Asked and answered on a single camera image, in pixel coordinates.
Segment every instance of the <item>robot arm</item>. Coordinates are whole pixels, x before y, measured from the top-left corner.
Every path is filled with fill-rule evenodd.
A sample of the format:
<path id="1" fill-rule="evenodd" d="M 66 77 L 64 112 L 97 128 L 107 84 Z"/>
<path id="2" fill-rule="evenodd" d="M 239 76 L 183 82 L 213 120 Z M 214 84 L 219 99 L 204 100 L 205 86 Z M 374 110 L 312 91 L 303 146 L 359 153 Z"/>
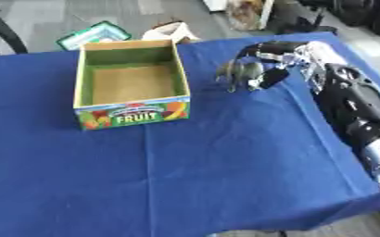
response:
<path id="1" fill-rule="evenodd" d="M 266 89 L 282 81 L 287 68 L 299 68 L 327 122 L 380 186 L 380 87 L 374 81 L 322 42 L 253 44 L 235 61 L 244 56 L 277 63 L 261 77 L 247 79 L 258 86 L 254 89 Z"/>

